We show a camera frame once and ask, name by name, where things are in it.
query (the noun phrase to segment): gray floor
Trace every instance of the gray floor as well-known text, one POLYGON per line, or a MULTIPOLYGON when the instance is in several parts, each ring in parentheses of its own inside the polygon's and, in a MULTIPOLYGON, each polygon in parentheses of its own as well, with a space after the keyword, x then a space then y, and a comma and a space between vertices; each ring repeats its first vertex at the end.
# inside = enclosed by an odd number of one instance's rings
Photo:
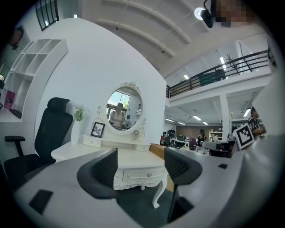
POLYGON ((134 187, 118 191, 118 201, 122 209, 138 224, 145 228, 157 228, 167 224, 167 216, 171 207, 173 193, 167 189, 160 196, 159 207, 152 207, 152 199, 157 187, 134 187))

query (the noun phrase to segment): framed photo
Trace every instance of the framed photo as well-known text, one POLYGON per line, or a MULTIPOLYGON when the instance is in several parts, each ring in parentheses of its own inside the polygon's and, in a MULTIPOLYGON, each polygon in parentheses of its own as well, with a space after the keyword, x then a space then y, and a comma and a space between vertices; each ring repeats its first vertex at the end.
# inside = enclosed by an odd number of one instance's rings
POLYGON ((104 123, 95 122, 90 135, 102 138, 104 127, 105 127, 104 123))

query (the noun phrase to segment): chair armrest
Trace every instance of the chair armrest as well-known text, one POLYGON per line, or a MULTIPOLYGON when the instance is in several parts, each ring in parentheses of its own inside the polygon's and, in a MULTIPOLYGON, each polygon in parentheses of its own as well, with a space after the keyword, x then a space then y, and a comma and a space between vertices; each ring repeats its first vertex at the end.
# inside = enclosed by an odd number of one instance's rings
POLYGON ((26 141, 26 139, 23 136, 5 136, 6 142, 22 142, 26 141))

